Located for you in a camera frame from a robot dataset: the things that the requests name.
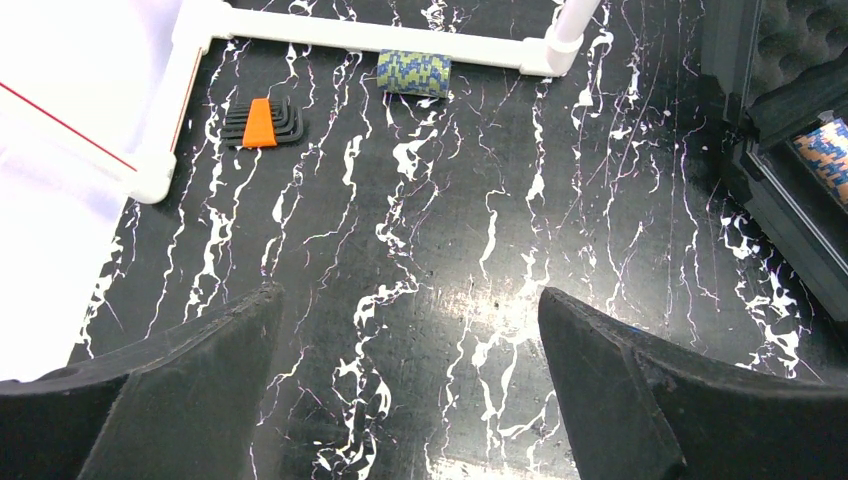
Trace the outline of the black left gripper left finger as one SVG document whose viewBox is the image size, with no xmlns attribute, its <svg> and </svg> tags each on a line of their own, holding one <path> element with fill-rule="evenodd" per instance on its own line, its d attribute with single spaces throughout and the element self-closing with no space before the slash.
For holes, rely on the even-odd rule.
<svg viewBox="0 0 848 480">
<path fill-rule="evenodd" d="M 31 382 L 1 385 L 5 479 L 237 479 L 283 319 L 268 283 Z"/>
</svg>

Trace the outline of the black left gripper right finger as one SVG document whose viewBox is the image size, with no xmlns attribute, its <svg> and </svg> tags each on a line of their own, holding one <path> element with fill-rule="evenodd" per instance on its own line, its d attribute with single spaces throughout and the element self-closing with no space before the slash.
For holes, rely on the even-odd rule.
<svg viewBox="0 0 848 480">
<path fill-rule="evenodd" d="M 538 325 L 584 479 L 843 479 L 847 391 L 720 362 L 556 289 Z"/>
</svg>

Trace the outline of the green blue poker chip stack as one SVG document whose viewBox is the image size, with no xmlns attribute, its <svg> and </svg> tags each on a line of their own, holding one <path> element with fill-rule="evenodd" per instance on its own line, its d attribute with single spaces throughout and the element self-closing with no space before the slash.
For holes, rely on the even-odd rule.
<svg viewBox="0 0 848 480">
<path fill-rule="evenodd" d="M 441 54 L 382 50 L 377 61 L 377 87 L 386 93 L 446 98 L 452 59 Z"/>
</svg>

